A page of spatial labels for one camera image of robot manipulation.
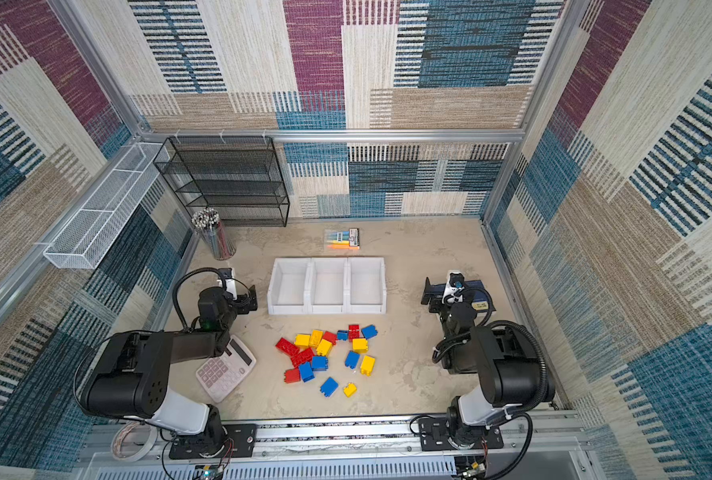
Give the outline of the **tape roll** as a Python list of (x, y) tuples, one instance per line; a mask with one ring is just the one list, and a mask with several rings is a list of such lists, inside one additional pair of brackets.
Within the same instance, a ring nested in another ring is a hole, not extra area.
[(157, 439), (158, 430), (149, 424), (125, 424), (112, 440), (111, 455), (120, 462), (140, 461), (151, 452)]

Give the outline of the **white bin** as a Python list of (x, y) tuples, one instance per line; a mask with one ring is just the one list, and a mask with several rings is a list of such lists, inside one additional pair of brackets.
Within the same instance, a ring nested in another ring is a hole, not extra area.
[(387, 310), (386, 265), (382, 257), (351, 257), (348, 311), (352, 314), (385, 314)]
[(270, 315), (309, 313), (306, 290), (309, 258), (277, 258), (267, 294)]
[(312, 259), (311, 313), (345, 313), (345, 257), (322, 257)]

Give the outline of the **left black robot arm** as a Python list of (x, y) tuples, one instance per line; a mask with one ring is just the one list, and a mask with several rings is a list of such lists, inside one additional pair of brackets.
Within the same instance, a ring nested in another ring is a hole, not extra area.
[[(179, 290), (190, 278), (207, 273), (216, 275), (219, 283), (200, 293), (199, 314), (188, 321), (181, 316)], [(74, 374), (74, 397), (81, 410), (90, 416), (144, 423), (168, 434), (162, 454), (167, 460), (227, 463), (251, 457), (256, 425), (227, 425), (217, 406), (196, 402), (169, 385), (174, 364), (236, 353), (233, 323), (258, 308), (255, 287), (237, 293), (240, 283), (231, 269), (203, 267), (182, 276), (172, 288), (180, 330), (130, 330), (102, 340)]]

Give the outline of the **pink white calculator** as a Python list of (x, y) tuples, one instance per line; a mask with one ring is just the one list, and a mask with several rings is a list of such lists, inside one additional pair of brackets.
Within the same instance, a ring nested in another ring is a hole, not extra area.
[(257, 360), (244, 342), (232, 337), (220, 357), (196, 370), (196, 379), (214, 403), (224, 401), (255, 368)]

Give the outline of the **white mesh wall basket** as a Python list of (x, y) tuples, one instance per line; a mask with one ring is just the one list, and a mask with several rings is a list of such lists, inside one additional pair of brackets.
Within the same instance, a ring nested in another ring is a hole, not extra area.
[(156, 180), (161, 146), (141, 142), (122, 155), (46, 247), (58, 269), (96, 269)]

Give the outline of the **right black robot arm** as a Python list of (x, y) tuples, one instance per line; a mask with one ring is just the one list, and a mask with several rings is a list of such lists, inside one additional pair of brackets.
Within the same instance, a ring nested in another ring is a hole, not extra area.
[(421, 304), (438, 316), (443, 333), (432, 362), (450, 374), (475, 375), (478, 384), (453, 398), (443, 420), (423, 420), (420, 435), (432, 441), (431, 449), (500, 448), (502, 425), (554, 396), (541, 347), (523, 325), (495, 320), (490, 292), (460, 271), (451, 271), (444, 284), (426, 279)]

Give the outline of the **blue book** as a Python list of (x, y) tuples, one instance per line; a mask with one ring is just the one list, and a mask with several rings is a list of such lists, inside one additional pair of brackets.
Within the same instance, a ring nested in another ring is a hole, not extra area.
[(472, 306), (480, 314), (491, 315), (496, 311), (493, 299), (488, 290), (484, 287), (473, 287), (474, 291)]

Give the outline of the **hollow yellow lego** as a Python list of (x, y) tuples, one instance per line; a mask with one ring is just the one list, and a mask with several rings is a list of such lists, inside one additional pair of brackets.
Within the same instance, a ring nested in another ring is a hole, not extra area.
[(321, 340), (323, 339), (322, 330), (313, 330), (310, 336), (309, 346), (311, 348), (317, 348)]

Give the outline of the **white right bin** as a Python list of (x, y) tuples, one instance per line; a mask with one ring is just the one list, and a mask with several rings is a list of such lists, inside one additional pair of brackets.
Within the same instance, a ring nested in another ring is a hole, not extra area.
[(348, 311), (352, 314), (385, 314), (387, 310), (386, 265), (382, 257), (351, 257)]

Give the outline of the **pencil cup with pencils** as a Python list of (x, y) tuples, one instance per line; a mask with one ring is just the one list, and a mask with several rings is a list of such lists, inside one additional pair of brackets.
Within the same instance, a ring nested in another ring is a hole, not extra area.
[(236, 248), (229, 239), (218, 211), (208, 207), (192, 215), (192, 224), (210, 248), (216, 260), (231, 259)]

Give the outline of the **small yellow lego front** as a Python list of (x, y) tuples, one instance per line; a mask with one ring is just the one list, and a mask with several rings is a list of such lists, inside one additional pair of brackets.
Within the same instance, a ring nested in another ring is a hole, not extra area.
[(350, 398), (353, 394), (355, 394), (358, 391), (358, 387), (353, 384), (349, 383), (345, 388), (344, 388), (344, 394)]

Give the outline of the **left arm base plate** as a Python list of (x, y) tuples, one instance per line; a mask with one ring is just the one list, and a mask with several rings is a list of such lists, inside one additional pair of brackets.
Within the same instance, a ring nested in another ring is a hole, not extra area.
[(170, 460), (249, 458), (254, 453), (258, 425), (224, 424), (216, 433), (176, 437), (167, 454)]

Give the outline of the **highlighter marker pack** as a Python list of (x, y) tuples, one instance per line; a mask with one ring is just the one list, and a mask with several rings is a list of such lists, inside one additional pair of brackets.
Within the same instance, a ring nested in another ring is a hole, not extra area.
[(359, 250), (361, 248), (360, 230), (358, 228), (326, 230), (324, 244), (329, 249)]

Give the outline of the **blue lego beside yellow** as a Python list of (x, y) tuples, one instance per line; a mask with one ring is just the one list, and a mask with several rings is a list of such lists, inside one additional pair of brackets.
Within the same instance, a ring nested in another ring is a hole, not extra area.
[(355, 370), (359, 364), (361, 355), (355, 351), (349, 351), (346, 359), (345, 359), (345, 366), (351, 370)]

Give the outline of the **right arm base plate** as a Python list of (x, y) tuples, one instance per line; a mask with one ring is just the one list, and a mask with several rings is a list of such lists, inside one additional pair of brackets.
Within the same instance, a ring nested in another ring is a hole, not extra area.
[(445, 418), (417, 415), (409, 421), (410, 432), (419, 438), (423, 452), (453, 450), (502, 449), (504, 441), (499, 430), (471, 427), (452, 433)]

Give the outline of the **small red lego bottom left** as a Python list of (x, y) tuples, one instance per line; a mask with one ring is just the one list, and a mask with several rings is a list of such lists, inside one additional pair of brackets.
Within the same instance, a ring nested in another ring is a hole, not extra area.
[(301, 373), (298, 368), (292, 368), (284, 372), (284, 382), (286, 384), (297, 383), (302, 380)]

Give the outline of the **long red lego brick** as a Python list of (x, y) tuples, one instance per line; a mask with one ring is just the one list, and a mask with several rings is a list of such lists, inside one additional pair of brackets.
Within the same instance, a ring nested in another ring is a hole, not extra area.
[(276, 348), (290, 358), (293, 358), (300, 353), (300, 348), (286, 338), (280, 338), (276, 343)]

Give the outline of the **red square lego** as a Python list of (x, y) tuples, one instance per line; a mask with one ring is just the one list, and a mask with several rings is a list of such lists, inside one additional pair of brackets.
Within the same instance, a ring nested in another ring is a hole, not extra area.
[(337, 337), (337, 335), (336, 335), (335, 333), (332, 333), (332, 332), (329, 332), (329, 331), (325, 331), (325, 332), (323, 333), (323, 335), (322, 335), (322, 339), (323, 339), (323, 340), (327, 340), (327, 341), (330, 342), (332, 345), (336, 345), (336, 344), (337, 344), (338, 337)]

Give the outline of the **blue lego front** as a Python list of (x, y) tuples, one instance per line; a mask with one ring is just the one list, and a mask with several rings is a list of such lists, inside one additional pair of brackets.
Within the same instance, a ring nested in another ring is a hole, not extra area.
[(339, 383), (332, 377), (329, 377), (320, 387), (320, 392), (327, 398), (331, 397), (339, 388)]

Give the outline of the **white middle bin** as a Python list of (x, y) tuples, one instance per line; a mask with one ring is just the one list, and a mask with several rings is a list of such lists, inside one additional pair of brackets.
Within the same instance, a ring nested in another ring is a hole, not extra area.
[(322, 257), (312, 259), (311, 313), (345, 313), (345, 257)]

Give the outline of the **white left bin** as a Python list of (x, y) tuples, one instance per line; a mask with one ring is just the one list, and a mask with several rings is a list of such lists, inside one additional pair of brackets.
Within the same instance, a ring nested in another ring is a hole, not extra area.
[(309, 313), (306, 290), (309, 258), (277, 258), (267, 294), (270, 315)]

